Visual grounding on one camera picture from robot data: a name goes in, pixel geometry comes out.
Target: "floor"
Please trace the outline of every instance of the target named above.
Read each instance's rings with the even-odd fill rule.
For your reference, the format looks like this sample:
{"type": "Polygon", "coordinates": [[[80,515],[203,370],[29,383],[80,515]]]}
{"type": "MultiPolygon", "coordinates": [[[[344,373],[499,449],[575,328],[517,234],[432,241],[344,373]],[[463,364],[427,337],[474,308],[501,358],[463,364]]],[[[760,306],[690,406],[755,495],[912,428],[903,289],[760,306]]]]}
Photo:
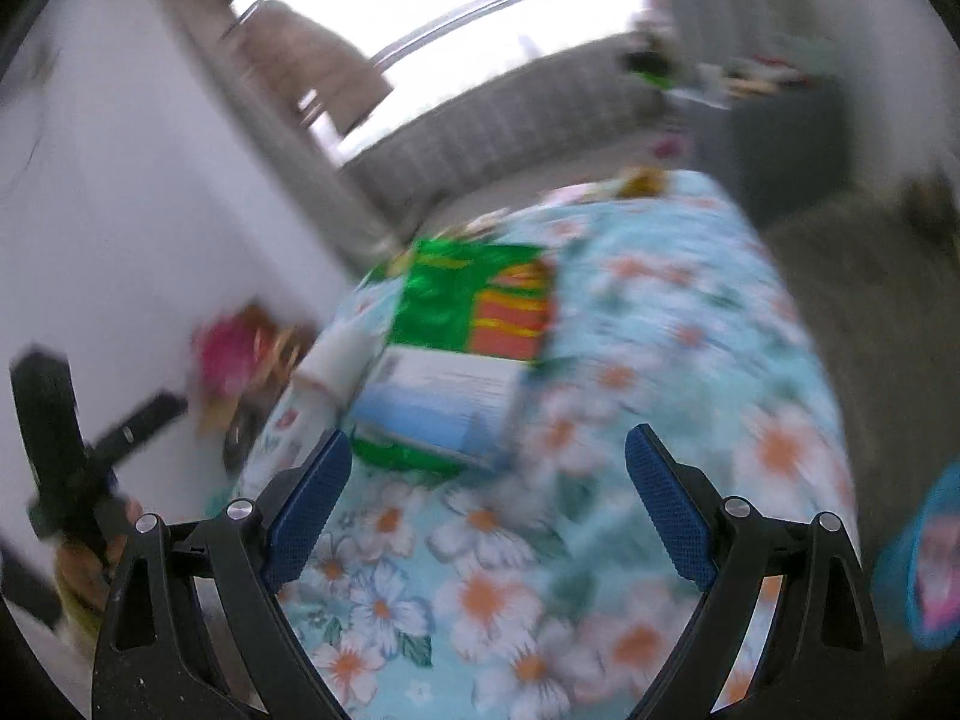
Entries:
{"type": "Polygon", "coordinates": [[[661,162],[652,154],[654,144],[664,134],[662,124],[651,124],[647,129],[598,148],[566,155],[496,181],[443,206],[426,221],[424,230],[437,232],[501,208],[520,210],[535,203],[545,191],[571,184],[604,181],[632,165],[678,167],[680,159],[670,163],[661,162]]]}
{"type": "MultiPolygon", "coordinates": [[[[915,514],[960,456],[960,262],[895,210],[855,196],[763,235],[843,410],[863,562],[915,514]]],[[[938,658],[884,630],[894,690],[938,658]]]]}

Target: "floral blanket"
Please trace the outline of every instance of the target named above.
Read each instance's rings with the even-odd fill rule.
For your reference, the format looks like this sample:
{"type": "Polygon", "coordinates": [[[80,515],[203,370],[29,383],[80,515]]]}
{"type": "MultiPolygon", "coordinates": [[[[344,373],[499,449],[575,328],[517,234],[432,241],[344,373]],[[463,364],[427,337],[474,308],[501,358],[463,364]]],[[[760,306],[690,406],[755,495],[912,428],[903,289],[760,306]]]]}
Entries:
{"type": "MultiPolygon", "coordinates": [[[[837,405],[757,235],[707,177],[657,199],[541,204],[496,240],[548,247],[557,317],[527,383],[517,453],[498,477],[440,483],[357,461],[309,566],[281,603],[354,718],[622,720],[696,605],[624,466],[649,422],[723,495],[856,538],[837,405]]],[[[569,191],[562,199],[569,201],[569,191]]],[[[339,317],[385,332],[402,279],[360,287],[339,317]]],[[[257,495],[288,391],[237,493],[257,495]]],[[[743,696],[779,583],[767,580],[720,704],[743,696]]]]}

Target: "white wall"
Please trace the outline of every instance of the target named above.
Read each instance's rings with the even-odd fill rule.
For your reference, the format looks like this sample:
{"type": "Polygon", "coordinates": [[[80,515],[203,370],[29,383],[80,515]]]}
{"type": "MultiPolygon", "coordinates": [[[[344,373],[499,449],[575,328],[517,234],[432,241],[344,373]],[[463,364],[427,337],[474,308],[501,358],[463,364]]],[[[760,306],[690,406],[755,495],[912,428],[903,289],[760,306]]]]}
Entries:
{"type": "MultiPolygon", "coordinates": [[[[156,0],[52,0],[23,52],[43,42],[56,55],[46,84],[0,88],[0,360],[31,341],[68,354],[93,437],[159,386],[182,388],[198,322],[253,296],[322,322],[350,282],[156,0]]],[[[34,488],[13,399],[0,391],[0,533],[49,571],[25,514],[34,488]]],[[[197,442],[191,420],[119,476],[171,520],[198,517],[225,481],[217,440],[197,442]]]]}
{"type": "Polygon", "coordinates": [[[928,0],[813,4],[851,93],[856,177],[894,202],[904,175],[945,156],[960,50],[928,0]]]}

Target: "blue rubber pad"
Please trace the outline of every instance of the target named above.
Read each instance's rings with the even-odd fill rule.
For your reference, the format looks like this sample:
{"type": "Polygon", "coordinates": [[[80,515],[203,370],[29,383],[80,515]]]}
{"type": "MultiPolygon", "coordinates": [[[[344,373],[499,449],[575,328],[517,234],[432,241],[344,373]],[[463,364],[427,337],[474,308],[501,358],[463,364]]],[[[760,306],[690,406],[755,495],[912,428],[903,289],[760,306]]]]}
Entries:
{"type": "Polygon", "coordinates": [[[267,557],[260,576],[270,592],[276,593],[304,571],[347,485],[352,459],[349,439],[337,430],[304,462],[304,475],[267,533],[267,557]]]}
{"type": "Polygon", "coordinates": [[[706,592],[717,576],[709,524],[680,483],[676,462],[643,427],[638,425],[627,433],[627,473],[677,573],[706,592]]]}

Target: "metal screw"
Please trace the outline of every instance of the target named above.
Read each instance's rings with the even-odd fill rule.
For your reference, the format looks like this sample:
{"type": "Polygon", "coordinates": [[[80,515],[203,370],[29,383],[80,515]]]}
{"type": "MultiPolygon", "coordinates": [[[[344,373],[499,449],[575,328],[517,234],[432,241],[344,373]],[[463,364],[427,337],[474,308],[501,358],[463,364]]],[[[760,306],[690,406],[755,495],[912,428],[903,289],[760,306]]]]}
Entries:
{"type": "Polygon", "coordinates": [[[246,498],[241,498],[227,506],[227,517],[230,519],[244,519],[245,517],[249,517],[252,511],[253,503],[246,498]]]}
{"type": "Polygon", "coordinates": [[[837,517],[833,512],[824,512],[821,514],[820,524],[831,533],[836,533],[843,527],[843,522],[840,521],[840,517],[837,517]]]}
{"type": "Polygon", "coordinates": [[[750,517],[750,504],[743,498],[730,498],[723,504],[723,508],[731,517],[750,517]]]}
{"type": "Polygon", "coordinates": [[[157,515],[156,514],[144,514],[138,521],[134,528],[138,533],[150,533],[157,526],[157,515]]]}

